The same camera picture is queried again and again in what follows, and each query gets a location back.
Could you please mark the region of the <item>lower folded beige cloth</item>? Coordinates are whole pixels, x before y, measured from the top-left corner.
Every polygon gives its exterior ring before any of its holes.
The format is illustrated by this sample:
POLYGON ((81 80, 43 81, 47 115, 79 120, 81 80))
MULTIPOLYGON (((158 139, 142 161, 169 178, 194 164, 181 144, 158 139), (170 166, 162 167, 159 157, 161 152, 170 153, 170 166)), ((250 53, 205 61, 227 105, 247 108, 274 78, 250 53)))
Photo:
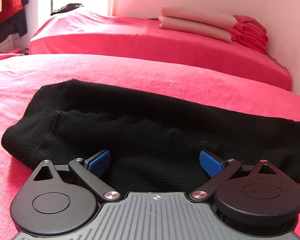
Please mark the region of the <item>lower folded beige cloth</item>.
POLYGON ((160 21, 160 29, 175 30, 185 33, 196 34, 200 36, 213 38, 215 40, 220 40, 226 43, 232 42, 230 33, 227 30, 224 30, 219 27, 166 16, 159 16, 158 20, 160 21))

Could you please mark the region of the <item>dark cloth on far bed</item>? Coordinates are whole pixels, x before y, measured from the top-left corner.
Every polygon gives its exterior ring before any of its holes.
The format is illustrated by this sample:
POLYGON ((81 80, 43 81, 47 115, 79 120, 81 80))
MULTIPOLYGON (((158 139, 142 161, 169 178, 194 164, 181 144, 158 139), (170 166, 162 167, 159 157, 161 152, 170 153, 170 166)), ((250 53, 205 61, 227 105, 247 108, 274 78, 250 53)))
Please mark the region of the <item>dark cloth on far bed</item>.
POLYGON ((73 11, 80 7, 83 7, 83 5, 81 3, 69 3, 69 4, 61 7, 60 9, 53 10, 50 15, 53 16, 55 14, 61 14, 64 12, 73 11))

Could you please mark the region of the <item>folded red towel stack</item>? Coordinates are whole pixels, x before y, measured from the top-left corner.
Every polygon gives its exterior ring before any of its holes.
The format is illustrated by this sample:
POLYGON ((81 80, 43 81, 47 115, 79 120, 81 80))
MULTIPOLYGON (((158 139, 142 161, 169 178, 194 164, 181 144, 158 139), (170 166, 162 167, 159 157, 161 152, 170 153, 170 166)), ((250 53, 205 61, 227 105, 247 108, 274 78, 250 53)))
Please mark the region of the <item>folded red towel stack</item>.
POLYGON ((234 15, 237 24, 229 30, 231 39, 262 54, 267 53, 268 36, 266 28, 249 16, 234 15))

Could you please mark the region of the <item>folded beige cloth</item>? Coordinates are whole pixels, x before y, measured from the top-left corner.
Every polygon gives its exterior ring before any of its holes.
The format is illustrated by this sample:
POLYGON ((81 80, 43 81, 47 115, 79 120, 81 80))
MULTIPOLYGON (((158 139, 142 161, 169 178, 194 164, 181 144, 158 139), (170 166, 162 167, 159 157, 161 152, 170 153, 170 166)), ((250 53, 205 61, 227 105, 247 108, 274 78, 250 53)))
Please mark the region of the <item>folded beige cloth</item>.
POLYGON ((220 40, 226 43, 232 42, 230 33, 227 30, 224 30, 219 27, 166 16, 159 16, 158 20, 160 21, 160 29, 175 30, 185 33, 196 34, 200 36, 213 38, 215 40, 220 40))
POLYGON ((225 30, 233 28, 237 24, 234 16, 207 9, 192 7, 168 6, 161 9, 162 16, 180 18, 199 23, 219 27, 225 30))

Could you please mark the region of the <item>black knit pants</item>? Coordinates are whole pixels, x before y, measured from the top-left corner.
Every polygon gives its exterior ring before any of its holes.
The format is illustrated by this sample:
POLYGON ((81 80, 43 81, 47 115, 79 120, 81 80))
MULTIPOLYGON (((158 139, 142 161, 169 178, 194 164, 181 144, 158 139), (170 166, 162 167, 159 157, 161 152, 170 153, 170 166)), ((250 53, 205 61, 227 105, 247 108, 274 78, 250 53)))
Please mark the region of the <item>black knit pants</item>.
POLYGON ((102 180, 120 193, 191 192, 208 180, 202 150, 248 165, 266 159, 300 183, 300 121, 78 80, 41 87, 1 143, 29 168, 108 150, 102 180))

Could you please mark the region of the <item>hanging black garment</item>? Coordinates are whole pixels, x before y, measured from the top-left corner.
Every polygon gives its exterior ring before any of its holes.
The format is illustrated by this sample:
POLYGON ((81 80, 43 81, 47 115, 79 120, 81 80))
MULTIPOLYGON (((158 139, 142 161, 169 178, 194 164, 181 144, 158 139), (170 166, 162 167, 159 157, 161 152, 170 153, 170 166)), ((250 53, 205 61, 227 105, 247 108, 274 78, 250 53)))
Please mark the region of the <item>hanging black garment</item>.
POLYGON ((22 0, 23 10, 11 16, 0 24, 0 43, 4 42, 9 35, 18 33, 19 37, 27 34, 25 5, 29 0, 22 0))

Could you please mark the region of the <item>red far bed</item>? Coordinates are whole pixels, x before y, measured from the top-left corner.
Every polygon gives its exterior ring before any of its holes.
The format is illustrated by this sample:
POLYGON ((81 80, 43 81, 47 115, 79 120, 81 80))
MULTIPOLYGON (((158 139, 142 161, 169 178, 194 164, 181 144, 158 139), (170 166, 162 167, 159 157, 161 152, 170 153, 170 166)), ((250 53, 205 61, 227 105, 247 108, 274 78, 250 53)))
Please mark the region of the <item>red far bed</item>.
POLYGON ((159 28, 158 20, 106 17, 76 9, 51 16, 33 35, 30 54, 95 54, 185 64, 288 91, 290 73, 267 55, 196 34, 159 28))

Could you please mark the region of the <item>upper folded beige cloth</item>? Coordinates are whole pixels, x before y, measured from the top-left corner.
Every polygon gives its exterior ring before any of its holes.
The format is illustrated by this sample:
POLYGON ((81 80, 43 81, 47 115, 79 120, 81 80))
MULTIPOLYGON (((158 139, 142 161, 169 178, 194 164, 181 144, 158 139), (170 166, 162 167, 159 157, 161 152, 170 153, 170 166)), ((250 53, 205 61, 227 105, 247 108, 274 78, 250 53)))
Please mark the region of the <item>upper folded beige cloth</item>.
POLYGON ((233 28, 237 24, 234 16, 207 9, 192 7, 168 6, 161 9, 162 16, 180 18, 199 23, 219 27, 225 30, 233 28))

